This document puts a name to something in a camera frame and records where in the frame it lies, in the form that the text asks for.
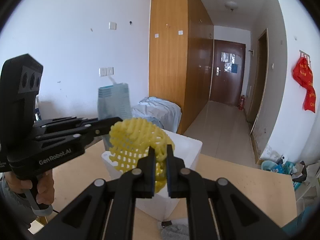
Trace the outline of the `left hand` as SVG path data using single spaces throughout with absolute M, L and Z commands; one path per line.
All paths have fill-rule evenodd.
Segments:
M 19 180 L 13 172 L 5 172 L 4 178 L 9 188 L 15 193 L 23 193 L 23 190 L 33 187 L 30 180 Z M 54 193 L 53 171 L 49 170 L 38 181 L 36 202 L 50 205 L 54 202 Z

